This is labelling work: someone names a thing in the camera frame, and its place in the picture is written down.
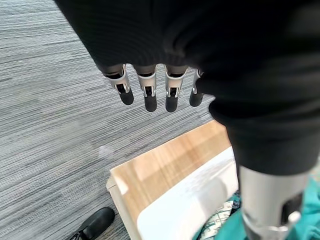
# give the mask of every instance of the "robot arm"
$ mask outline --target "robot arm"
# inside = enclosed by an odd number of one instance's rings
[[[185,67],[203,72],[196,73],[190,104],[201,94],[215,96],[209,111],[226,126],[233,147],[247,235],[285,239],[299,220],[319,154],[319,4],[55,1],[125,104],[133,95],[123,64],[136,69],[150,112],[154,65],[166,64],[169,112],[177,107]]]

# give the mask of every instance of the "black sleeve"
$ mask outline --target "black sleeve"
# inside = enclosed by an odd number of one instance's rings
[[[320,6],[311,0],[55,0],[92,58],[189,65],[236,161],[290,175],[320,147]]]

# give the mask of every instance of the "robotic finger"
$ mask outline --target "robotic finger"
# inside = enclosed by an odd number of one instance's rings
[[[250,240],[286,239],[301,218],[308,173],[272,175],[240,167],[242,217]]]
[[[154,112],[157,109],[157,75],[156,65],[133,66],[139,79],[140,87],[144,96],[144,106],[148,112]]]
[[[108,81],[104,81],[105,84],[109,82],[111,86],[118,92],[122,102],[125,105],[131,105],[134,102],[134,95],[130,88],[129,78],[126,71],[125,64],[117,64],[109,67],[100,68],[103,75]]]
[[[165,108],[169,113],[178,106],[178,96],[188,66],[165,65]]]
[[[196,81],[201,77],[202,72],[200,70],[196,70],[193,76],[193,86],[189,98],[189,103],[192,107],[198,107],[202,99],[204,98],[204,95],[197,90]]]

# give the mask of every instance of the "wooden edge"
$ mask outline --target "wooden edge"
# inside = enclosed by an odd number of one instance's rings
[[[132,220],[129,211],[126,207],[126,204],[122,198],[122,195],[120,193],[120,190],[118,188],[118,186],[116,185],[115,179],[113,178],[113,176],[110,176],[110,178],[108,179],[107,183],[106,183],[106,188],[107,190],[110,192],[110,195],[113,199],[113,202],[116,206],[116,209],[118,210],[122,222],[130,236],[130,239],[132,240],[142,240],[140,237],[140,234],[138,232],[138,229],[136,227],[136,224],[134,223],[134,221]]]

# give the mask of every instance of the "green cloth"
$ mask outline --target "green cloth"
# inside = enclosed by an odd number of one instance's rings
[[[241,211],[235,212],[220,228],[214,240],[244,240],[246,238]],[[304,192],[302,217],[287,240],[320,239],[320,186],[310,178]]]

